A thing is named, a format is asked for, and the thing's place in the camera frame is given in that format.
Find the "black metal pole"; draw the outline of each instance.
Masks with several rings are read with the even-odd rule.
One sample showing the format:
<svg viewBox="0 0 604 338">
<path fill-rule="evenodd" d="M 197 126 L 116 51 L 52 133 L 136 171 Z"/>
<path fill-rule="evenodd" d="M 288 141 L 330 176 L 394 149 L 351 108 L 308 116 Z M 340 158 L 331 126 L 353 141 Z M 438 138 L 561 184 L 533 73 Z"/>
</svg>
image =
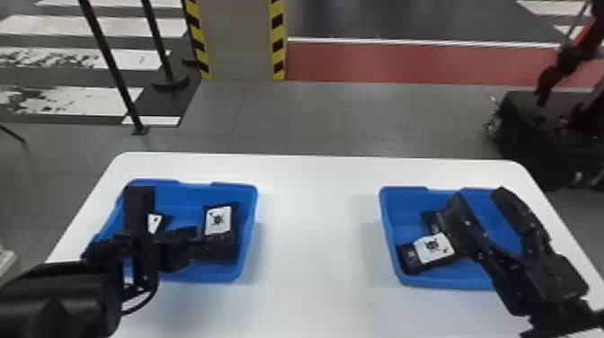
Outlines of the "black metal pole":
<svg viewBox="0 0 604 338">
<path fill-rule="evenodd" d="M 13 138 L 15 138 L 17 141 L 21 142 L 21 143 L 27 143 L 25 141 L 25 138 L 22 138 L 19 134 L 15 133 L 14 131 L 8 129 L 7 127 L 3 126 L 0 124 L 0 130 L 2 130 L 3 132 L 5 132 L 6 134 L 12 136 Z"/>
<path fill-rule="evenodd" d="M 153 42 L 155 43 L 157 54 L 159 54 L 159 59 L 162 61 L 162 68 L 165 72 L 165 80 L 153 82 L 154 88 L 158 90 L 175 90 L 186 87 L 190 82 L 189 76 L 182 74 L 176 75 L 172 65 L 170 64 L 168 56 L 165 54 L 164 41 L 162 40 L 162 35 L 159 32 L 159 27 L 157 27 L 157 19 L 155 18 L 155 13 L 153 12 L 153 6 L 149 0 L 140 0 L 140 2 L 143 4 L 145 17 L 147 18 L 151 35 L 153 35 Z"/>
<path fill-rule="evenodd" d="M 162 35 L 159 33 L 159 27 L 157 27 L 157 19 L 155 18 L 153 7 L 149 0 L 140 0 L 140 2 L 143 3 L 143 9 L 145 10 L 147 22 L 149 23 L 149 29 L 153 35 L 153 42 L 157 48 L 157 53 L 159 53 L 159 58 L 162 60 L 165 77 L 172 80 L 174 79 L 174 71 L 172 70 L 172 65 L 170 65 L 170 60 L 168 60 L 168 57 L 165 55 L 164 42 L 162 41 Z"/>
<path fill-rule="evenodd" d="M 128 93 L 128 87 L 126 87 L 126 82 L 124 78 L 121 76 L 121 72 L 118 69 L 118 65 L 115 62 L 115 58 L 111 54 L 111 48 L 109 47 L 109 43 L 107 43 L 107 39 L 105 39 L 105 35 L 102 33 L 101 25 L 96 20 L 96 15 L 94 14 L 93 7 L 90 5 L 88 0 L 78 0 L 80 3 L 80 7 L 82 8 L 82 13 L 84 17 L 88 21 L 88 25 L 90 25 L 90 29 L 93 31 L 94 38 L 96 39 L 96 43 L 99 45 L 99 49 L 103 57 L 105 58 L 105 62 L 107 63 L 107 67 L 111 72 L 111 76 L 113 76 L 113 81 L 115 81 L 115 85 L 118 87 L 118 91 L 120 91 L 121 99 L 124 101 L 126 108 L 128 109 L 128 115 L 132 119 L 134 123 L 134 132 L 133 135 L 146 135 L 149 131 L 149 127 L 145 127 L 143 122 L 138 117 L 137 106 L 132 102 L 132 98 Z"/>
</svg>

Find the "white table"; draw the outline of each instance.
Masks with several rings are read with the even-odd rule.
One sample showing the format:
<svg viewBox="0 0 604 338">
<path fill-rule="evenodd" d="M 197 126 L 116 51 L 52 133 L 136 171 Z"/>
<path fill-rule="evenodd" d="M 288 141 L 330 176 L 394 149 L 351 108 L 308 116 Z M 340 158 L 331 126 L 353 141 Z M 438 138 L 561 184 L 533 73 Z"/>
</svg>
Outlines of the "white table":
<svg viewBox="0 0 604 338">
<path fill-rule="evenodd" d="M 506 186 L 535 211 L 604 307 L 604 283 L 544 194 L 505 161 L 128 153 L 116 157 L 49 262 L 72 260 L 134 178 L 246 182 L 260 191 L 244 273 L 233 284 L 163 282 L 115 337 L 513 337 L 529 328 L 491 291 L 401 285 L 386 249 L 378 191 Z M 599 333 L 581 336 L 600 336 Z"/>
</svg>

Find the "red floor stripe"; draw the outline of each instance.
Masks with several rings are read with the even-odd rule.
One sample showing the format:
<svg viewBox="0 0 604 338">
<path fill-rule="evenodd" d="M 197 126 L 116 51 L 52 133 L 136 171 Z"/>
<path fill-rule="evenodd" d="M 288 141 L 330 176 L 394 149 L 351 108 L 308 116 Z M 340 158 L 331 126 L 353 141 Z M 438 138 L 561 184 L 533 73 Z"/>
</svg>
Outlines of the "red floor stripe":
<svg viewBox="0 0 604 338">
<path fill-rule="evenodd" d="M 535 85 L 555 61 L 551 49 L 290 43 L 288 80 L 310 82 Z M 561 86 L 592 86 L 604 61 L 581 67 Z"/>
</svg>

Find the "blue plastic tray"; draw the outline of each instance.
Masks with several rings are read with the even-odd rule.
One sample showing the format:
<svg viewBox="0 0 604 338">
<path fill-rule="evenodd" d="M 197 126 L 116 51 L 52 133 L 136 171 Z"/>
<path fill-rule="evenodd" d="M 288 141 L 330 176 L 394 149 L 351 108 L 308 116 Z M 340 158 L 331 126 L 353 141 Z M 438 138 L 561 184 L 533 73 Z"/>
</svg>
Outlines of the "blue plastic tray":
<svg viewBox="0 0 604 338">
<path fill-rule="evenodd" d="M 491 239 L 510 253 L 520 253 L 520 240 L 506 219 L 491 201 L 490 189 L 462 189 L 470 208 Z M 405 285 L 441 289 L 493 289 L 483 268 L 469 259 L 437 267 L 418 275 L 401 270 L 396 245 L 414 242 L 430 233 L 420 212 L 444 209 L 447 200 L 457 191 L 429 190 L 424 187 L 384 187 L 379 192 L 382 223 L 396 276 Z"/>
<path fill-rule="evenodd" d="M 191 263 L 176 273 L 162 273 L 163 280 L 193 282 L 229 282 L 236 280 L 244 268 L 247 246 L 250 243 L 258 200 L 258 191 L 252 185 L 213 182 L 211 184 L 188 184 L 167 180 L 135 180 L 129 185 L 155 186 L 155 209 L 173 216 L 167 229 L 197 226 L 203 223 L 203 206 L 237 202 L 237 224 L 239 229 L 239 251 L 233 260 Z M 123 199 L 120 195 L 115 208 L 102 230 L 93 241 L 111 237 L 123 227 Z"/>
</svg>

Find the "gray floor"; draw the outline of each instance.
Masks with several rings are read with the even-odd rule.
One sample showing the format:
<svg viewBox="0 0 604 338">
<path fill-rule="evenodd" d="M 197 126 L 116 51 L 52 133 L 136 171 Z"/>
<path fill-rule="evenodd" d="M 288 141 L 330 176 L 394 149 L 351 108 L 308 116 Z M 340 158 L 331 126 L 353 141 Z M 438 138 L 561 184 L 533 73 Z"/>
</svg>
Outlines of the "gray floor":
<svg viewBox="0 0 604 338">
<path fill-rule="evenodd" d="M 203 83 L 178 129 L 10 125 L 0 133 L 0 242 L 9 276 L 42 262 L 111 159 L 126 151 L 499 158 L 481 129 L 509 88 Z M 604 194 L 548 194 L 600 273 Z"/>
</svg>

